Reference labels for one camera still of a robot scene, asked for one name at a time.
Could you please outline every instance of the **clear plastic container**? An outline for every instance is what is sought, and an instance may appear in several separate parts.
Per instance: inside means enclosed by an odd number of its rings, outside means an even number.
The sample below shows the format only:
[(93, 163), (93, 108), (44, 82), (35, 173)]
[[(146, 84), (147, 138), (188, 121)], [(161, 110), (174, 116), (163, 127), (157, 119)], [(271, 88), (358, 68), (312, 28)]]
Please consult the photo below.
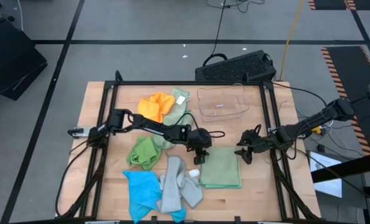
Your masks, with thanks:
[(197, 90), (199, 109), (203, 122), (239, 118), (249, 110), (242, 84)]

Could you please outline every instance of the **cloth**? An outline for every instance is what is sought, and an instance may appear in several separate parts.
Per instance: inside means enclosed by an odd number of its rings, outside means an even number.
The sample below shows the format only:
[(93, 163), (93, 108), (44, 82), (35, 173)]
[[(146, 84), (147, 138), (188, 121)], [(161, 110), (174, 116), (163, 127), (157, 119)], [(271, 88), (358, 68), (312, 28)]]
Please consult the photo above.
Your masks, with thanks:
[(203, 200), (202, 187), (196, 178), (185, 176), (185, 162), (178, 156), (169, 156), (167, 173), (160, 176), (163, 196), (158, 201), (160, 212), (175, 212), (181, 208), (181, 197), (194, 208)]
[(128, 165), (141, 165), (143, 170), (150, 170), (160, 156), (161, 149), (153, 144), (151, 137), (139, 136), (126, 161)]
[[(151, 210), (157, 210), (156, 201), (161, 200), (161, 190), (156, 174), (151, 171), (124, 171), (130, 193), (130, 215), (134, 223), (139, 222)], [(185, 219), (186, 209), (181, 207), (170, 213), (175, 222)]]
[[(190, 93), (179, 88), (173, 88), (173, 90), (171, 91), (171, 95), (175, 97), (175, 101), (177, 101), (179, 97), (184, 97), (185, 100), (180, 105), (175, 103), (171, 107), (169, 113), (163, 118), (163, 124), (165, 125), (175, 124), (178, 119), (185, 113), (187, 106), (186, 100), (189, 99)], [(193, 119), (190, 116), (185, 115), (185, 117), (183, 117), (178, 124), (192, 125), (192, 123)], [(172, 147), (174, 147), (173, 143), (167, 142), (162, 136), (158, 134), (153, 135), (153, 142), (161, 149), (171, 149)]]
[(211, 147), (201, 165), (201, 184), (206, 189), (241, 188), (239, 156), (233, 147)]
[(138, 113), (145, 118), (162, 123), (163, 115), (168, 114), (174, 103), (174, 96), (165, 93), (155, 93), (149, 99), (141, 99), (138, 104)]

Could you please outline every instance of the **gray floor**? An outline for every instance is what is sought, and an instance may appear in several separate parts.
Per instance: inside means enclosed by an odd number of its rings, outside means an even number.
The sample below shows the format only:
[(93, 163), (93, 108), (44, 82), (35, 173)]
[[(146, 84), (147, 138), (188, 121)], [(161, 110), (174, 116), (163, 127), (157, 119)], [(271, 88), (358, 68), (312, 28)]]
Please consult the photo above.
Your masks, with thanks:
[[(20, 18), (19, 10), (14, 9), (16, 1), (2, 2), (7, 5), (3, 11), (5, 14)], [(215, 0), (210, 2), (215, 5), (220, 3)], [(34, 40), (64, 40), (77, 4), (78, 0), (21, 0), (24, 32)], [(251, 4), (246, 14), (236, 9), (225, 10), (220, 38), (286, 39), (297, 5), (297, 0), (266, 0), (261, 6)], [(85, 0), (73, 39), (214, 39), (220, 13), (219, 9), (211, 8), (201, 0)], [(370, 11), (358, 11), (358, 14), (370, 36)], [(14, 25), (20, 27), (20, 20), (17, 19)], [(293, 39), (363, 38), (350, 11), (312, 11), (305, 1)], [(270, 54), (275, 68), (280, 70), (284, 47), (227, 44), (218, 45), (216, 52), (235, 57), (262, 49)], [(331, 101), (339, 95), (323, 60), (321, 47), (289, 46), (284, 80)], [(212, 48), (212, 44), (71, 45), (11, 222), (53, 218), (57, 187), (72, 144), (66, 131), (77, 124), (88, 81), (111, 80), (116, 69), (120, 70), (125, 80), (193, 80), (194, 69), (201, 66)], [(0, 219), (62, 45), (37, 45), (37, 49), (48, 60), (48, 67), (18, 101), (0, 96)], [(306, 93), (293, 91), (293, 96), (296, 107), (303, 114), (313, 114), (323, 107), (314, 96)], [(346, 140), (350, 149), (362, 152), (351, 128), (339, 129), (338, 134)], [(345, 156), (358, 157), (335, 146), (326, 137), (320, 142)], [(316, 147), (311, 141), (305, 141), (305, 144), (307, 149), (314, 150)], [(322, 215), (335, 221), (338, 206), (322, 200), (319, 203)], [(341, 207), (339, 221), (355, 223), (356, 208)], [(362, 211), (359, 211), (358, 222), (363, 222)]]

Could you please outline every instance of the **black metal frame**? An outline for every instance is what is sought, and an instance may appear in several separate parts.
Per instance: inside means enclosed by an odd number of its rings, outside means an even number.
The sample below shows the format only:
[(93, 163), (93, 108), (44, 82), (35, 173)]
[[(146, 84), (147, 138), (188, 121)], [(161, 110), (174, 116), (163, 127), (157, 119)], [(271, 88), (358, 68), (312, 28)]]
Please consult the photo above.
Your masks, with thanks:
[[(97, 126), (101, 125), (103, 123), (103, 117), (105, 113), (105, 107), (107, 104), (107, 98), (108, 98), (108, 93), (112, 89), (111, 93), (111, 101), (110, 101), (110, 108), (109, 108), (109, 113), (115, 109), (115, 102), (116, 102), (116, 97), (117, 97), (117, 91), (118, 87), (120, 85), (233, 85), (233, 82), (192, 82), (192, 81), (179, 81), (179, 82), (170, 82), (170, 81), (157, 81), (157, 82), (144, 82), (144, 81), (123, 81), (120, 73), (118, 71), (116, 72), (115, 75), (115, 80), (114, 81), (105, 81), (104, 87), (103, 87), (103, 93), (102, 93), (102, 100), (100, 104), (100, 109), (99, 109), (99, 114), (98, 114), (98, 119), (97, 119)], [(273, 84), (268, 83), (268, 82), (248, 82), (248, 83), (241, 83), (246, 86), (258, 86), (260, 89), (260, 96), (261, 96), (261, 102), (262, 102), (262, 109), (263, 109), (263, 114), (264, 114), (264, 120), (265, 120), (265, 125), (267, 128), (267, 133), (270, 134), (269, 128), (271, 128), (271, 122), (270, 122), (270, 116), (268, 113), (268, 104), (267, 104), (267, 96), (265, 94), (265, 90), (268, 90), (269, 95), (270, 95), (270, 101), (272, 104), (272, 110), (273, 110), (273, 118), (275, 121), (276, 127), (279, 127), (280, 124), (280, 118), (279, 118), (279, 112), (278, 112), (278, 107), (277, 107), (277, 101), (275, 97), (275, 92), (273, 89)], [(108, 142), (106, 147), (104, 147), (100, 156), (100, 163), (104, 163), (106, 158), (107, 158), (107, 152), (108, 152)], [(91, 179), (94, 175), (94, 168), (95, 168), (95, 162), (97, 159), (97, 151), (99, 149), (97, 148), (92, 148), (91, 151), (91, 156), (90, 156), (90, 163), (88, 165), (88, 171), (87, 171), (87, 176), (86, 176), (86, 181), (85, 185), (89, 184), (91, 182)], [(271, 159), (272, 161), (277, 160), (277, 155), (275, 150), (271, 150)], [(290, 173), (290, 168), (288, 164), (288, 158), (284, 155), (284, 152), (281, 153), (281, 161), (283, 165), (283, 174), (290, 186), (292, 187), (292, 177)], [(90, 221), (97, 221), (97, 213), (98, 213), (98, 204), (100, 200), (100, 194), (102, 191), (102, 182), (103, 182), (103, 172), (104, 172), (105, 165), (103, 164), (102, 167), (102, 174), (99, 176), (97, 182), (96, 182), (96, 187), (95, 187), (95, 197), (93, 199), (92, 203), (92, 212), (91, 215), (86, 217), (85, 216), (85, 211), (87, 210), (87, 203), (88, 203), (88, 195), (85, 197), (85, 200), (82, 202), (81, 207), (80, 207), (80, 212), (79, 212), (79, 217), (76, 218), (57, 218), (54, 220), (40, 220), (40, 221), (34, 221), (34, 222), (23, 222), (21, 224), (41, 224), (41, 223), (86, 223)], [(277, 190), (277, 196), (278, 196), (278, 206), (279, 206), (279, 211), (280, 211), (280, 216), (282, 219), (282, 222), (287, 222), (287, 223), (336, 223), (336, 222), (327, 222), (324, 220), (311, 220), (311, 219), (300, 219), (299, 218), (299, 213), (298, 213), (298, 208), (295, 203), (294, 198), (289, 196), (290, 199), (290, 205), (291, 205), (291, 210), (292, 210), (292, 217), (289, 218), (287, 216), (287, 211), (286, 211), (286, 205), (285, 205), (285, 199), (283, 197), (283, 190), (282, 190), (282, 182), (280, 181), (279, 178), (276, 177), (275, 175), (275, 186)], [(240, 217), (234, 217), (234, 222), (235, 223), (260, 223), (259, 221), (255, 222), (243, 222), (240, 220)], [(193, 221), (193, 224), (197, 223), (234, 223), (234, 222), (210, 222), (210, 221)], [(120, 220), (120, 223), (133, 223), (131, 220)], [(157, 221), (157, 217), (152, 217), (151, 221), (140, 221), (140, 223), (173, 223), (173, 221)]]

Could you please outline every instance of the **yellow cable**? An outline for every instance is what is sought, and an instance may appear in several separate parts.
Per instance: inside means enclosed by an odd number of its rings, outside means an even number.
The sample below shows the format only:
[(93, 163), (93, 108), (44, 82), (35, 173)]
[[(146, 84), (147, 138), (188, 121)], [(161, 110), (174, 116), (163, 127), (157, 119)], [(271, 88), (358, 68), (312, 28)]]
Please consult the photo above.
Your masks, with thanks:
[(282, 81), (283, 68), (285, 66), (285, 59), (286, 59), (287, 47), (289, 46), (289, 41), (292, 38), (293, 31), (295, 30), (295, 27), (296, 27), (296, 24), (297, 24), (297, 20), (298, 20), (298, 16), (300, 15), (301, 9), (303, 7), (303, 2), (304, 2), (304, 0), (300, 0), (300, 4), (298, 5), (298, 9), (297, 9), (295, 20), (293, 21), (292, 28), (290, 29), (289, 36), (287, 37), (286, 46), (285, 46), (285, 52), (283, 53), (282, 69), (280, 70), (279, 81)]

